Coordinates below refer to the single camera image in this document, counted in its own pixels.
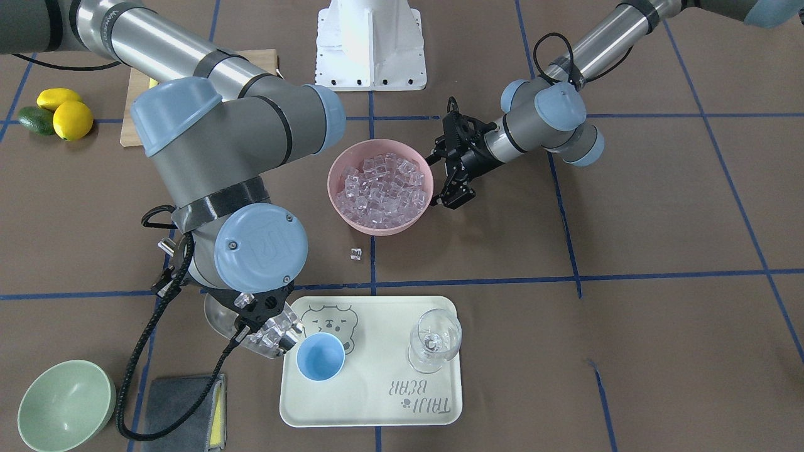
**pink bowl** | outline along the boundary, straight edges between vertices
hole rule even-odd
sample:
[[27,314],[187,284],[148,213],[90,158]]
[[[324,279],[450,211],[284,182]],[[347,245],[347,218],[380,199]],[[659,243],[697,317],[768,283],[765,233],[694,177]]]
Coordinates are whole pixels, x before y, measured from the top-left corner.
[[363,160],[366,158],[375,157],[388,152],[393,152],[400,157],[406,158],[419,167],[419,171],[425,175],[425,180],[421,184],[421,189],[427,193],[427,199],[431,199],[433,197],[433,173],[430,171],[430,167],[427,165],[425,158],[416,152],[416,150],[412,147],[404,143],[395,142],[393,140],[367,140],[365,142],[357,143],[349,149],[344,150],[343,154],[340,154],[332,163],[330,175],[326,178],[326,192],[330,195],[330,202],[332,203],[332,207],[335,209],[338,215],[340,215],[341,218],[343,218],[343,221],[346,221],[347,224],[349,224],[352,228],[371,236],[390,236],[398,232],[402,232],[416,223],[416,221],[421,218],[421,215],[427,210],[425,209],[421,211],[416,218],[401,226],[388,229],[374,229],[361,226],[353,221],[349,221],[335,206],[335,196],[341,190],[343,190],[343,171],[349,166],[359,169],[363,165]]

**blue tape line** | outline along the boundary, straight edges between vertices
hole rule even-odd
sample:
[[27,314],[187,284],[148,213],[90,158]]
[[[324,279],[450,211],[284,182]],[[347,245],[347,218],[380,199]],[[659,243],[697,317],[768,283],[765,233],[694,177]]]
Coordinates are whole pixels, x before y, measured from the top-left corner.
[[371,288],[370,282],[350,282],[346,284],[311,284],[307,286],[296,286],[296,290],[339,290],[367,288]]
[[375,116],[375,121],[433,121],[441,119],[440,116]]
[[531,61],[531,46],[527,43],[527,33],[525,33],[525,22],[522,20],[522,7],[519,5],[519,0],[514,0],[516,5],[516,16],[519,19],[519,33],[522,34],[522,43],[525,45],[525,59],[527,60],[527,69],[531,72],[531,80],[536,78],[536,72],[533,70],[533,62]]
[[558,184],[558,174],[556,173],[556,163],[553,161],[552,154],[548,153],[550,161],[550,173],[553,183],[556,185],[556,198],[558,199],[558,210],[561,213],[561,223],[564,224],[564,239],[567,241],[567,251],[569,252],[569,263],[572,265],[572,275],[575,278],[575,287],[578,291],[578,298],[584,297],[584,291],[580,287],[580,276],[578,275],[578,264],[575,260],[575,251],[572,249],[572,236],[569,234],[569,222],[567,213],[564,211],[564,201],[561,199],[561,186]]
[[[527,43],[527,33],[525,32],[525,22],[522,19],[522,7],[519,5],[519,0],[514,0],[516,6],[516,16],[519,19],[519,33],[522,35],[522,44],[525,46],[525,58],[527,59],[527,69],[531,72],[531,79],[536,78],[533,72],[533,62],[531,61],[531,46]],[[569,234],[569,222],[567,221],[567,213],[564,210],[564,201],[561,199],[561,187],[558,182],[558,174],[556,173],[556,163],[553,161],[552,154],[548,154],[550,161],[550,173],[553,177],[553,183],[556,185],[556,199],[558,200],[558,210],[561,214],[561,222],[564,224],[564,239],[567,241],[567,251],[569,253],[569,263],[572,266],[572,275],[575,279],[576,290],[578,291],[578,298],[583,298],[584,292],[580,287],[580,278],[578,277],[578,264],[575,260],[575,251],[572,248],[572,237]]]
[[209,40],[215,38],[215,29],[218,27],[218,12],[220,11],[220,0],[215,0],[215,11],[212,12],[212,25],[209,27]]
[[[154,309],[159,304],[159,298],[154,303]],[[148,371],[150,370],[150,359],[154,353],[154,342],[156,341],[156,328],[151,331],[151,336],[148,338],[148,356],[146,357],[146,364],[142,366],[140,372],[140,384],[137,386],[137,401],[134,403],[134,420],[131,421],[131,431],[136,432],[137,427],[140,425],[140,414],[142,412],[142,399],[146,393],[146,383],[148,381]],[[134,450],[134,440],[129,439],[129,444],[125,448],[127,452]]]
[[582,281],[628,281],[634,279],[679,279],[693,277],[762,276],[764,270],[729,270],[722,272],[634,273],[581,276]]
[[[36,60],[36,54],[31,55],[31,58]],[[8,130],[8,125],[10,124],[11,118],[14,116],[14,111],[17,109],[17,103],[19,102],[19,97],[23,94],[23,88],[25,87],[25,82],[28,81],[28,76],[31,74],[31,68],[34,67],[32,62],[28,62],[28,65],[25,67],[25,72],[23,72],[23,78],[19,81],[19,86],[17,86],[17,92],[14,94],[14,100],[11,102],[11,107],[8,109],[8,114],[6,115],[6,121],[3,123],[2,128],[0,129],[0,142],[2,142],[3,137],[6,136],[6,130]]]
[[804,274],[804,269],[770,270],[770,274]]
[[422,287],[422,286],[481,286],[489,284],[533,284],[538,282],[573,282],[572,276],[555,277],[504,277],[489,279],[444,279],[430,281],[378,282],[377,287]]
[[[168,237],[173,240],[175,237],[175,230],[171,229]],[[167,266],[170,264],[170,256],[165,254],[165,258],[162,259],[162,269],[166,269]],[[159,306],[159,302],[161,299],[156,297],[154,300],[154,311],[156,311],[157,306]],[[134,404],[134,420],[131,424],[131,431],[136,432],[137,427],[140,423],[140,412],[142,410],[142,398],[145,396],[146,393],[146,383],[148,381],[148,371],[150,370],[150,359],[151,356],[154,354],[154,343],[156,342],[156,330],[157,326],[154,326],[154,330],[151,331],[151,335],[148,337],[148,356],[146,357],[146,364],[142,366],[142,372],[140,373],[140,384],[137,387],[137,401]],[[129,444],[126,447],[127,452],[132,452],[134,448],[134,441],[129,439]]]
[[377,295],[377,245],[374,236],[371,236],[371,294]]
[[705,117],[804,117],[804,113],[704,113]]
[[590,113],[586,117],[701,117],[700,113]]
[[347,116],[347,121],[435,121],[436,116]]
[[[769,272],[774,275],[795,275],[804,274],[804,269],[772,269]],[[679,272],[679,273],[627,273],[610,275],[580,275],[581,281],[628,281],[628,280],[647,280],[647,279],[683,279],[696,277],[739,277],[739,276],[761,276],[765,275],[764,270],[726,270],[712,272]],[[453,279],[453,280],[432,280],[432,281],[387,281],[375,282],[377,287],[416,287],[416,286],[477,286],[487,284],[530,284],[541,282],[572,282],[574,276],[559,277],[511,277],[511,278],[489,278],[489,279]],[[348,282],[341,284],[311,284],[306,286],[296,286],[297,290],[340,290],[340,289],[370,289],[371,282]],[[200,294],[205,294],[205,290],[200,290]],[[15,300],[49,300],[58,298],[104,298],[104,297],[140,297],[151,295],[148,290],[119,291],[119,292],[74,292],[63,294],[0,294],[0,301]]]
[[728,186],[732,190],[732,195],[734,196],[734,200],[737,202],[737,207],[740,210],[740,215],[742,215],[743,221],[745,222],[745,227],[749,230],[749,235],[751,236],[751,241],[754,245],[754,249],[756,249],[757,251],[760,263],[762,263],[762,269],[765,271],[765,276],[768,278],[768,283],[770,284],[770,288],[773,291],[773,296],[776,298],[776,304],[779,306],[781,315],[785,320],[787,330],[790,332],[790,337],[793,338],[793,343],[795,344],[796,351],[798,352],[798,357],[804,364],[804,347],[802,347],[801,340],[799,340],[798,334],[796,333],[793,323],[790,321],[790,317],[787,314],[787,308],[785,307],[785,303],[781,300],[781,296],[779,295],[779,292],[776,289],[776,283],[773,281],[773,275],[771,275],[771,272],[768,268],[768,262],[765,260],[765,255],[762,253],[762,249],[760,248],[759,245],[759,240],[757,240],[757,235],[754,233],[753,227],[751,226],[751,222],[749,221],[748,214],[745,212],[743,203],[740,200],[740,194],[737,192],[737,188],[734,185],[734,181],[732,180],[732,175],[728,171],[726,161],[723,158],[723,153],[720,152],[720,145],[718,145],[717,139],[715,138],[715,132],[712,130],[712,125],[709,124],[709,119],[704,113],[704,107],[701,104],[700,98],[698,97],[698,92],[695,90],[695,86],[692,83],[690,72],[687,70],[687,65],[684,64],[684,60],[681,57],[681,52],[679,51],[679,46],[675,42],[673,32],[670,30],[670,26],[667,25],[667,21],[664,21],[664,27],[665,30],[667,30],[667,35],[670,37],[670,42],[673,45],[675,55],[679,59],[679,63],[681,63],[681,69],[684,72],[684,76],[687,78],[687,83],[690,85],[690,90],[692,91],[692,96],[695,98],[695,103],[698,105],[698,110],[701,112],[701,116],[703,117],[703,123],[706,125],[706,130],[709,133],[709,138],[712,140],[712,145],[715,147],[715,153],[717,154],[717,159],[720,161],[720,167],[723,168],[726,180],[728,181]]
[[603,386],[603,379],[601,378],[600,369],[597,368],[592,360],[586,360],[593,369],[595,369],[595,380],[597,380],[597,392],[601,396],[601,405],[603,405],[603,416],[605,417],[605,428],[609,431],[609,444],[611,445],[612,452],[617,452],[617,439],[614,437],[614,426],[611,422],[611,413],[609,412],[609,400],[605,396],[605,387]]
[[0,301],[14,300],[53,300],[61,298],[109,298],[109,297],[146,297],[150,290],[119,290],[110,292],[65,292],[53,294],[0,294]]
[[368,92],[368,139],[374,139],[374,92]]
[[374,428],[374,451],[383,452],[383,428]]

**light blue joint cap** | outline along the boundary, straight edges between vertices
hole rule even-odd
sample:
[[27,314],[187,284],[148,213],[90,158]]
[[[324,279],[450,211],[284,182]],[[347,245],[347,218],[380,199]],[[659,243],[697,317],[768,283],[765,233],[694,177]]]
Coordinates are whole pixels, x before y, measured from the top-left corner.
[[586,105],[571,84],[563,81],[536,94],[536,112],[553,129],[575,130],[586,121]]
[[505,87],[505,89],[502,91],[502,96],[500,96],[500,108],[502,109],[503,113],[508,113],[511,111],[511,105],[514,103],[516,90],[526,83],[528,83],[527,80],[519,79],[510,82],[508,86]]
[[131,117],[146,155],[162,150],[220,101],[212,82],[201,77],[171,80],[140,94],[131,104]]
[[215,268],[227,286],[240,292],[255,294],[285,286],[305,261],[307,234],[302,223],[273,204],[241,208],[215,239]]
[[601,157],[601,154],[603,154],[603,149],[605,149],[605,138],[603,138],[603,134],[597,127],[595,127],[595,132],[597,132],[595,144],[592,145],[592,149],[590,149],[585,156],[577,159],[575,162],[564,161],[573,166],[589,166],[595,163]]
[[759,0],[745,16],[745,23],[763,28],[778,27],[802,8],[804,0]]
[[321,103],[324,105],[324,114],[326,116],[324,144],[321,145],[321,149],[314,153],[315,155],[341,141],[343,132],[347,129],[347,113],[343,109],[340,98],[331,89],[319,84],[306,84],[305,86],[311,87],[318,94],[318,98],[321,99]]

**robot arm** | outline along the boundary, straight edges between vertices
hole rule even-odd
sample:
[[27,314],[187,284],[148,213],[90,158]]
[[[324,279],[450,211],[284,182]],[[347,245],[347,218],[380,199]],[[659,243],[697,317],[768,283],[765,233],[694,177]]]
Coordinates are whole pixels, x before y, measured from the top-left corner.
[[586,119],[578,92],[607,73],[637,41],[661,21],[697,6],[749,25],[776,27],[804,7],[804,0],[623,0],[571,51],[556,58],[534,80],[516,80],[502,93],[505,113],[483,122],[460,114],[450,99],[444,135],[428,158],[445,160],[446,183],[431,205],[459,208],[476,196],[471,180],[528,151],[544,148],[573,166],[601,156],[605,139]]
[[[181,283],[203,286],[236,312],[236,323],[260,336],[246,347],[272,358],[292,347],[297,318],[284,301],[307,239],[293,214],[270,203],[260,174],[339,141],[346,116],[338,97],[269,74],[140,0],[5,0],[0,30],[0,53],[89,50],[160,82],[131,113],[173,199],[172,220],[195,243]],[[154,290],[163,294],[170,277]]]

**wooden cutting board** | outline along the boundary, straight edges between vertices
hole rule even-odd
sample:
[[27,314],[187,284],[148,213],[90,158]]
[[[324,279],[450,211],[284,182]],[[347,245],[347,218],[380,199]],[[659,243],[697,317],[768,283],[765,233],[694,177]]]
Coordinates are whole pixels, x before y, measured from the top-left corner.
[[[278,59],[276,50],[244,50],[238,51],[237,53],[246,57],[248,61],[257,67],[263,68],[266,72],[270,72],[274,75],[277,74]],[[129,91],[125,95],[123,127],[120,132],[120,144],[122,144],[123,147],[142,146],[142,142],[137,136],[137,131],[134,129],[134,121],[131,119],[130,110],[134,99],[148,89],[149,82],[150,77],[142,72],[139,72],[137,69],[131,69]]]

